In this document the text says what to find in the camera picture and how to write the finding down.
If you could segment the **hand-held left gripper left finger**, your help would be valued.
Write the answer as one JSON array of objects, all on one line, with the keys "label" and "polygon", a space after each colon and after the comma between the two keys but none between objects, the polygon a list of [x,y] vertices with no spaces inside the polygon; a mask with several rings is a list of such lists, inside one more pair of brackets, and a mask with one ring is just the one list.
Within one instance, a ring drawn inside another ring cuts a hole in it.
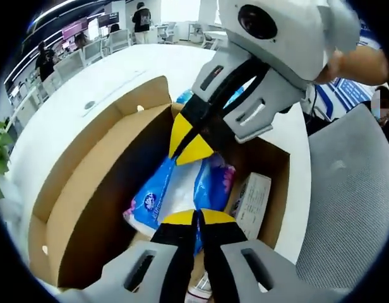
[{"label": "hand-held left gripper left finger", "polygon": [[150,241],[108,262],[77,302],[184,302],[194,266],[196,211],[165,218]]}]

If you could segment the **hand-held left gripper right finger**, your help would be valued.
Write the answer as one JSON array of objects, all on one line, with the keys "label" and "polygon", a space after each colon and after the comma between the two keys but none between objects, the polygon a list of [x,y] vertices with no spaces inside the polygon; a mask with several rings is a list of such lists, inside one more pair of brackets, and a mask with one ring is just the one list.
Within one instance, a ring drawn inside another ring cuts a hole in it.
[{"label": "hand-held left gripper right finger", "polygon": [[202,209],[204,265],[215,302],[303,302],[295,266],[259,240],[248,240],[236,220]]}]

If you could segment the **person's right hand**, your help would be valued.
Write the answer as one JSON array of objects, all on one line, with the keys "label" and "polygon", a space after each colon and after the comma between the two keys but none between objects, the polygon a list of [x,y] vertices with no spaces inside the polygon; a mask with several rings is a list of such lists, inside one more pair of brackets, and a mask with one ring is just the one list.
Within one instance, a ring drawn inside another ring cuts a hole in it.
[{"label": "person's right hand", "polygon": [[335,78],[371,86],[382,85],[389,81],[389,63],[381,49],[369,46],[357,46],[346,54],[336,50],[315,82],[324,84]]}]

